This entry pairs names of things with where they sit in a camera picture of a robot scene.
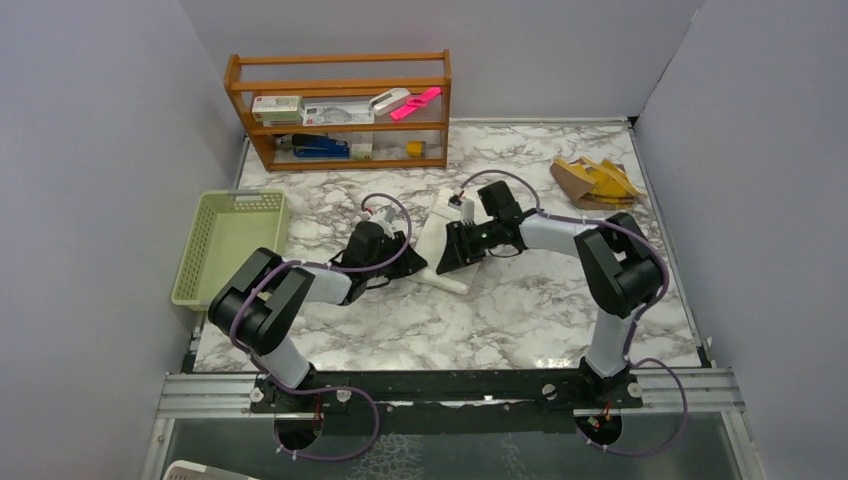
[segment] green box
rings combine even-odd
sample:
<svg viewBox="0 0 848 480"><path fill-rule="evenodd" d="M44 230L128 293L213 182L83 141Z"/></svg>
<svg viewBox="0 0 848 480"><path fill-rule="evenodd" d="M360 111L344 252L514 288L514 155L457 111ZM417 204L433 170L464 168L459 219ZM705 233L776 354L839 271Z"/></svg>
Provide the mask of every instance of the green box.
<svg viewBox="0 0 848 480"><path fill-rule="evenodd" d="M209 191L200 196L171 302L205 312L257 248L279 254L289 210L281 190Z"/></svg>

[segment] white wall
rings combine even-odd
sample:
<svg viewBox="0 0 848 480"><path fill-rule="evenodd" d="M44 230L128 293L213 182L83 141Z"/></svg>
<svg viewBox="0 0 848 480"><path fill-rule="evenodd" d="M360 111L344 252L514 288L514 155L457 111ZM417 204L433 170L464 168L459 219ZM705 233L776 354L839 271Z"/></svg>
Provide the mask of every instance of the white wall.
<svg viewBox="0 0 848 480"><path fill-rule="evenodd" d="M180 0L242 56L451 49L455 117L638 115L702 0Z"/></svg>
<svg viewBox="0 0 848 480"><path fill-rule="evenodd" d="M171 0L2 2L0 65L2 477L135 479L236 119Z"/></svg>
<svg viewBox="0 0 848 480"><path fill-rule="evenodd" d="M848 3L707 0L636 124L769 478L848 470Z"/></svg>

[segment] black mounting plate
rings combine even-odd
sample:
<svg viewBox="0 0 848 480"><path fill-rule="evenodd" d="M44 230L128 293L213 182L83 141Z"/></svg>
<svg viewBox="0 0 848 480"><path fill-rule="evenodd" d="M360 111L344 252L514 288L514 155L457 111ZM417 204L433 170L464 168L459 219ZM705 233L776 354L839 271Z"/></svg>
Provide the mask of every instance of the black mounting plate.
<svg viewBox="0 0 848 480"><path fill-rule="evenodd" d="M603 401L591 393L578 369L460 370L460 371L368 371L314 372L301 390L326 386L355 386L368 392L379 404L386 420L384 433L439 434L543 431L573 433L575 409L640 408L642 400L627 394L626 385L636 382L627 374ZM252 403L252 413L312 413L316 396L291 396L268 379L257 378L261 402ZM469 405L440 402L474 402ZM348 425L342 432L362 434L361 422L373 422L368 403L359 395L345 402L335 393L321 395L325 420L338 417L335 425Z"/></svg>

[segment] wooden shelf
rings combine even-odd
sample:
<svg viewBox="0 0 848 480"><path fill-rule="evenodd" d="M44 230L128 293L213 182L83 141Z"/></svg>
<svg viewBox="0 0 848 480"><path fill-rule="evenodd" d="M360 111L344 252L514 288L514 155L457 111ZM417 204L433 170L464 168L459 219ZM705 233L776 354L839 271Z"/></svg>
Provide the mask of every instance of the wooden shelf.
<svg viewBox="0 0 848 480"><path fill-rule="evenodd" d="M405 65L416 66L423 63L435 63L438 75L432 71L426 74L409 75L401 68ZM245 78L245 71L251 68L275 68L285 66L291 78L254 79ZM322 73L310 77L309 68L320 67ZM247 135L253 142L265 169L270 171L289 170L327 170L358 168L416 168L447 166L448 126L450 118L451 95L450 54L447 50L436 53L399 53L370 55L324 55L300 57L246 57L231 55L224 75L224 88ZM257 95L300 95L304 98L332 98L336 101L367 100L386 90L404 87L413 94L420 94L430 87L440 87L442 94L404 118L393 122L391 117L377 117L372 124L364 125L286 125L263 126L253 119L250 107L252 98ZM276 143L274 135L317 132L390 132L390 131L433 131L442 132L441 158L409 158L370 161L303 161L275 163Z"/></svg>

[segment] pink object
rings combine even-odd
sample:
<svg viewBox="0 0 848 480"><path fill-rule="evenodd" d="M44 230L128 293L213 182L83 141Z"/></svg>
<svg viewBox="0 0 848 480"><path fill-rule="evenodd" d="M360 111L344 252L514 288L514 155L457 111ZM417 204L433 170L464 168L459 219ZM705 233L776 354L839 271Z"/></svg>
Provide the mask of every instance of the pink object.
<svg viewBox="0 0 848 480"><path fill-rule="evenodd" d="M416 97L410 97L406 101L406 105L398 108L389 115L392 117L392 120L396 122L400 121L402 118L418 110L419 108L426 107L430 100L438 97L441 94L442 89L439 87L428 88L421 95L418 95Z"/></svg>

